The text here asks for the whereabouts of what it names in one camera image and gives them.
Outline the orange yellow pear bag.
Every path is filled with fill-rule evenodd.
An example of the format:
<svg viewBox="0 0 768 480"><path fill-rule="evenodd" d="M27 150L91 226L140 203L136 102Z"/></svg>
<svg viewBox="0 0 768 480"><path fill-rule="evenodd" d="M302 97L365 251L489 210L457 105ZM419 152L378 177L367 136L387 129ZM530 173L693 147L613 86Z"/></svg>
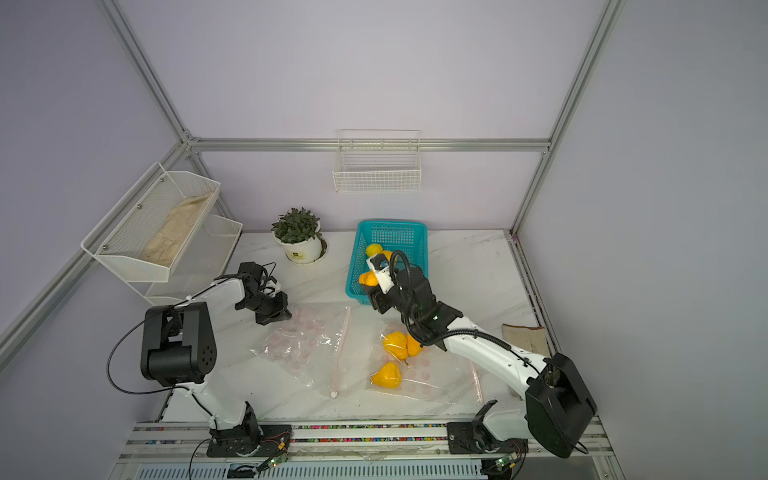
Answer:
<svg viewBox="0 0 768 480"><path fill-rule="evenodd" d="M358 278L358 282L360 285L368 287L375 287L379 285L378 278L373 271L368 271L361 274Z"/></svg>

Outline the yellow pear bag top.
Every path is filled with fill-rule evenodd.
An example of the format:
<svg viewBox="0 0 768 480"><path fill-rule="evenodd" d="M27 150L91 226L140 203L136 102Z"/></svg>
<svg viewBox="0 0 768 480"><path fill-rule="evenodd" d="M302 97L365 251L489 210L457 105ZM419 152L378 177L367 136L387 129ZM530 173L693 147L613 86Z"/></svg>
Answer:
<svg viewBox="0 0 768 480"><path fill-rule="evenodd" d="M423 346L419 341L417 341L412 335L408 334L406 336L406 350L408 357L416 357L418 356L423 349Z"/></svg>

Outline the clear zip-top bag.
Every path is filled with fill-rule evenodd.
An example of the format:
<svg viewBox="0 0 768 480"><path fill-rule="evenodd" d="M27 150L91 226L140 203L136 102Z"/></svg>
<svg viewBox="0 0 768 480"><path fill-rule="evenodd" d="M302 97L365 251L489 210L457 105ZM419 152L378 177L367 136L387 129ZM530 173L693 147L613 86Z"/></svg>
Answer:
<svg viewBox="0 0 768 480"><path fill-rule="evenodd" d="M406 336L409 334L400 324L383 322L372 341L366 385L368 390L378 394L448 405L481 403L483 393L480 376L471 362L436 346L423 346L418 356L399 361L382 346L383 338L394 331L403 332ZM398 364L402 373L402 383L395 390L385 389L371 382L371 376L388 362Z"/></svg>
<svg viewBox="0 0 768 480"><path fill-rule="evenodd" d="M335 399L341 390L340 360L353 308L344 303L298 304L288 320L271 324L251 348L319 394Z"/></svg>

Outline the bright yellow pear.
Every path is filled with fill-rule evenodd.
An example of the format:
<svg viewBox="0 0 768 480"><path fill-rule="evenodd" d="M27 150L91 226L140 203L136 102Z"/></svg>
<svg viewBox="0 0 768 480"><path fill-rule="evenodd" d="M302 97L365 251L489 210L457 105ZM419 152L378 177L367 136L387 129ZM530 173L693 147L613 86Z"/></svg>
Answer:
<svg viewBox="0 0 768 480"><path fill-rule="evenodd" d="M378 243L369 244L365 249L367 258L374 257L384 251L384 248Z"/></svg>

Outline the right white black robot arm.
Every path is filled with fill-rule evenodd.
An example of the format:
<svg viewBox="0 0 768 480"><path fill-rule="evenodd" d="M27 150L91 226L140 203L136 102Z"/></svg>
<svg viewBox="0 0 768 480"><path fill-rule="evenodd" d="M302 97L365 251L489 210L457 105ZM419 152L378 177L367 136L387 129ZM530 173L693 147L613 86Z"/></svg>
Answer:
<svg viewBox="0 0 768 480"><path fill-rule="evenodd" d="M448 424L454 453L521 454L534 439L550 454L567 459L586 454L581 438L597 405L574 362L562 353L550 357L515 346L483 330L458 309L438 300L423 271L404 252L379 253L366 261L373 280L363 289L372 308L396 310L410 338L463 357L501 380L522 400L511 411L494 412L487 402L464 422Z"/></svg>

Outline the yellow pear right bag bottom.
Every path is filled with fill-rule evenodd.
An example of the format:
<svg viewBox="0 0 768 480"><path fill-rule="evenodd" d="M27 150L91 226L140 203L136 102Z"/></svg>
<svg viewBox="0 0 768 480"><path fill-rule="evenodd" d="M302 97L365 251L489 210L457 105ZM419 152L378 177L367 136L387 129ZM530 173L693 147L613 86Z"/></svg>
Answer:
<svg viewBox="0 0 768 480"><path fill-rule="evenodd" d="M388 362L371 376L371 382L379 387L395 390L402 383L402 373L398 364Z"/></svg>

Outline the teal plastic basket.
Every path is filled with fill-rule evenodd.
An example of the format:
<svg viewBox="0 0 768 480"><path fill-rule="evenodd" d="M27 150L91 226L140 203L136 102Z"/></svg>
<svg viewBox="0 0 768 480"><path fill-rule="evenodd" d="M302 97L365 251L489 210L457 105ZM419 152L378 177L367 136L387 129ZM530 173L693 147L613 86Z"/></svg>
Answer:
<svg viewBox="0 0 768 480"><path fill-rule="evenodd" d="M404 252L413 266L429 276L428 229L423 223L403 220L363 220L358 224L345 291L349 298L360 304L370 302L359 283L359 277L369 270L365 251L371 244L379 244L384 250Z"/></svg>

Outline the potted green plant white pot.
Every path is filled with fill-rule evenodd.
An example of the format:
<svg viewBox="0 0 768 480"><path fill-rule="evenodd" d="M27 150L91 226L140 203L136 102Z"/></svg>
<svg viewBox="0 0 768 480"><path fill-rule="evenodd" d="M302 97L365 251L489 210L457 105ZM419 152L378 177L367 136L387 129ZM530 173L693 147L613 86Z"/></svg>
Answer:
<svg viewBox="0 0 768 480"><path fill-rule="evenodd" d="M271 232L292 263L307 265L324 251L320 219L311 210L291 208L272 224Z"/></svg>

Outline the white mesh shelf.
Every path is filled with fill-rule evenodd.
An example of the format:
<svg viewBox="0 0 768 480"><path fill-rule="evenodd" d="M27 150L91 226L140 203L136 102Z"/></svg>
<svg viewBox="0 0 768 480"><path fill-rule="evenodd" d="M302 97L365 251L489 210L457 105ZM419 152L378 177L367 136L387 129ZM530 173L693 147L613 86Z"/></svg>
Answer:
<svg viewBox="0 0 768 480"><path fill-rule="evenodd" d="M169 281L152 283L145 300L152 306L175 304L209 286L226 270L241 233L241 223L210 214L181 255Z"/></svg>
<svg viewBox="0 0 768 480"><path fill-rule="evenodd" d="M82 240L81 249L126 283L165 283L219 193L215 180L155 163ZM174 208L189 204L194 205L193 215L181 229L170 258L161 260L150 253L148 247L158 245Z"/></svg>

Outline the beige cloth in shelf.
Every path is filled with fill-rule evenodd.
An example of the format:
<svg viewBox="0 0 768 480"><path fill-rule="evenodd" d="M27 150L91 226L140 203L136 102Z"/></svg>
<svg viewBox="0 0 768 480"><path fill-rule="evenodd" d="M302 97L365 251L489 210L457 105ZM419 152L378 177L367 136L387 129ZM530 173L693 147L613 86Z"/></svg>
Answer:
<svg viewBox="0 0 768 480"><path fill-rule="evenodd" d="M212 194L188 197L170 210L160 230L141 253L143 261L170 267Z"/></svg>

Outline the beige work glove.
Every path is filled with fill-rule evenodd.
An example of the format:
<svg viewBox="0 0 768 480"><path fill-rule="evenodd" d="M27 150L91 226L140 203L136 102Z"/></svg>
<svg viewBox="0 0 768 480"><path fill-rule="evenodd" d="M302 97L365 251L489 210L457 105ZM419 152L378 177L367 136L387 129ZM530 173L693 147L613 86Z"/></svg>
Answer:
<svg viewBox="0 0 768 480"><path fill-rule="evenodd" d="M516 347L549 357L552 352L549 345L548 333L544 327L527 327L504 324L503 339Z"/></svg>

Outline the white mesh upper shelf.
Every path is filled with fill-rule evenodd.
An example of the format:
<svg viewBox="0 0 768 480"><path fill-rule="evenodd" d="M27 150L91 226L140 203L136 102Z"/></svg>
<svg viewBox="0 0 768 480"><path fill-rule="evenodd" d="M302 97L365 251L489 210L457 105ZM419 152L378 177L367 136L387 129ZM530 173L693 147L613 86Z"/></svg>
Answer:
<svg viewBox="0 0 768 480"><path fill-rule="evenodd" d="M165 283L219 193L215 180L155 163L82 240L81 249L126 283ZM174 208L189 204L194 205L193 215L181 229L170 258L161 260L150 253L148 247L158 245Z"/></svg>

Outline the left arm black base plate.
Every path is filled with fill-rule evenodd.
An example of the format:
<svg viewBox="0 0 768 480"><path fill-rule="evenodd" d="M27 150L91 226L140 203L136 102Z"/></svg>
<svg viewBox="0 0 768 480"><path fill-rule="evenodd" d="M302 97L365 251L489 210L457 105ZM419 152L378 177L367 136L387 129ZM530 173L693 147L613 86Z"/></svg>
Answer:
<svg viewBox="0 0 768 480"><path fill-rule="evenodd" d="M256 437L243 429L211 430L206 450L210 458L267 458L287 449L293 428L288 424L260 425Z"/></svg>

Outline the aluminium rail with coloured beads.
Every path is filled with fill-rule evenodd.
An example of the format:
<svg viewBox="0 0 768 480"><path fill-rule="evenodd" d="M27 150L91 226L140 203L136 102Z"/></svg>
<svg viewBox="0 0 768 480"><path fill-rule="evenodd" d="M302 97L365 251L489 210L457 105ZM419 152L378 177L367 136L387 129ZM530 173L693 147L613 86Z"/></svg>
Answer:
<svg viewBox="0 0 768 480"><path fill-rule="evenodd" d="M133 427L120 463L174 462L203 456L210 439L205 422L142 422ZM295 422L288 453L299 460L385 460L445 456L456 439L438 420Z"/></svg>

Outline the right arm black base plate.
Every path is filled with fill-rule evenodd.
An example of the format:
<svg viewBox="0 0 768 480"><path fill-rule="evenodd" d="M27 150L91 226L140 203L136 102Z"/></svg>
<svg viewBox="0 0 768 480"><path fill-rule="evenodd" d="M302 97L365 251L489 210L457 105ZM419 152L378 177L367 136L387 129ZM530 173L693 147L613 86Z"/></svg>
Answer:
<svg viewBox="0 0 768 480"><path fill-rule="evenodd" d="M499 440L484 425L486 414L497 403L497 400L487 402L471 421L446 424L448 449L452 455L528 453L526 440L517 438Z"/></svg>

